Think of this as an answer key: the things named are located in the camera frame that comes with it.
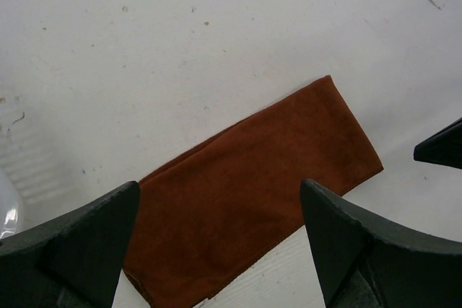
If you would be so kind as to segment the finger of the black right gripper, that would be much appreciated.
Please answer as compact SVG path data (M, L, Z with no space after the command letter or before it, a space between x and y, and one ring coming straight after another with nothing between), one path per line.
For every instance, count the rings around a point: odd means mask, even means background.
M449 126L416 145L413 153L414 160L417 162L426 162L461 169L461 131L461 119L459 118Z

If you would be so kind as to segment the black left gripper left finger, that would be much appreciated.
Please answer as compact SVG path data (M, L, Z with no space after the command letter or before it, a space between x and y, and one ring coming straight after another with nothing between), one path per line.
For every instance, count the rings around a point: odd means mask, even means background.
M139 209L135 181L1 240L2 307L111 307Z

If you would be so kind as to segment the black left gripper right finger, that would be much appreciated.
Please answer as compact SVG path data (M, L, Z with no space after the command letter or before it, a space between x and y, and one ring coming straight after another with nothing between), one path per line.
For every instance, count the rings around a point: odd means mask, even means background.
M300 186L327 307L460 307L461 243L397 224L313 180Z

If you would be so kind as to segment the brown rust towel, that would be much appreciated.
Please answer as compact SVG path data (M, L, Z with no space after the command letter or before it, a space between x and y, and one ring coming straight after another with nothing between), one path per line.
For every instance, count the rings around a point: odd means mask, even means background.
M382 168L319 78L143 178L123 271L151 307L193 307L303 225L303 180L344 195Z

